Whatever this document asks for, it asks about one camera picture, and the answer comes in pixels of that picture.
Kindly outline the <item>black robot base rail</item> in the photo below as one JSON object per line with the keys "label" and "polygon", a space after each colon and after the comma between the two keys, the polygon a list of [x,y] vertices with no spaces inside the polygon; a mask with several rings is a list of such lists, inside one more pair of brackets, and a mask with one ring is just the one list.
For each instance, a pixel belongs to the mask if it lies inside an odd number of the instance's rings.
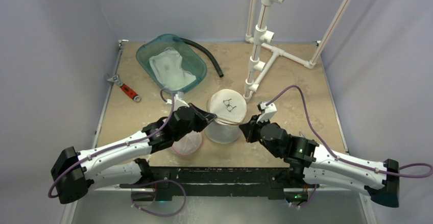
{"label": "black robot base rail", "polygon": [[151,166],[132,184],[135,192],[149,188],[157,201],[174,196],[267,197],[294,203],[307,201],[313,187],[288,168]]}

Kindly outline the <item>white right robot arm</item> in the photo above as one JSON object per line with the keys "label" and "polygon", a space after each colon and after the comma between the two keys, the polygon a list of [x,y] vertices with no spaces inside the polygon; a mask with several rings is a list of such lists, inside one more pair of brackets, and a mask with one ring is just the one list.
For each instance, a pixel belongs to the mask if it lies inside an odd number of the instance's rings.
{"label": "white right robot arm", "polygon": [[289,164],[286,179],[301,184],[331,185],[357,191],[371,201],[390,208],[399,207],[399,163],[392,159],[368,161],[335,151],[314,140],[289,134],[276,123],[248,122],[239,125],[249,143],[259,142],[275,158]]}

